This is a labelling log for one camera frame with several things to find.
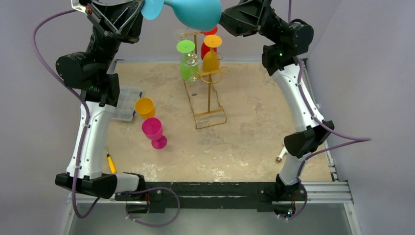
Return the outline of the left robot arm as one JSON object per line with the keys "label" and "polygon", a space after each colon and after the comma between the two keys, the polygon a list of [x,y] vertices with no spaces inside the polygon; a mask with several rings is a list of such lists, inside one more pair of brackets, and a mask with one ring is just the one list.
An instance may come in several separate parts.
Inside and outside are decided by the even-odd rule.
{"label": "left robot arm", "polygon": [[73,10],[86,14],[92,34],[84,52],[61,56],[55,64],[64,85],[80,91],[81,120],[70,163],[55,184],[76,193],[111,198],[127,192],[133,200],[146,194],[143,177],[135,173],[104,173],[103,150],[107,131],[118,104],[119,77],[109,74],[119,46],[139,41],[144,6],[142,0],[103,3],[97,0],[73,0]]}

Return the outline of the pink wine glass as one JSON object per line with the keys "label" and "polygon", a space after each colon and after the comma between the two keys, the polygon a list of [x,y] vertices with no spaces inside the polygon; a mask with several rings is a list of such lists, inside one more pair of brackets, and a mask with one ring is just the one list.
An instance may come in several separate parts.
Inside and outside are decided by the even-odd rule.
{"label": "pink wine glass", "polygon": [[163,135],[163,126],[161,121],[156,117],[146,119],[142,126],[142,132],[151,141],[154,149],[163,149],[167,145],[167,138]]}

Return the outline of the blue wine glass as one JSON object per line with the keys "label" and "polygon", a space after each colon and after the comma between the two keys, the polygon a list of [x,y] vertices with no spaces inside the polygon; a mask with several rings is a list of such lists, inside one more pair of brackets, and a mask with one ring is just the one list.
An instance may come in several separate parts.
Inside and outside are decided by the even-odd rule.
{"label": "blue wine glass", "polygon": [[147,20],[154,20],[165,5],[172,8],[182,24],[198,31],[213,30],[221,19],[219,0],[145,0],[141,14]]}

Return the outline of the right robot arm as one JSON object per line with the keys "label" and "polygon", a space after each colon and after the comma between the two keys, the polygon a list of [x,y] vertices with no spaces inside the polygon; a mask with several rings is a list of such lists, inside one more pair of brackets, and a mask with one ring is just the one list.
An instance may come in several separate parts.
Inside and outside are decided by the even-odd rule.
{"label": "right robot arm", "polygon": [[222,12],[220,25],[233,36],[259,34],[273,42],[264,46],[262,65],[279,86],[294,118],[295,133],[284,138],[288,152],[281,172],[276,176],[275,194],[287,199],[300,187],[300,175],[306,158],[317,151],[334,129],[315,107],[303,83],[298,55],[306,53],[313,41],[313,27],[301,19],[285,21],[269,0],[242,0]]}

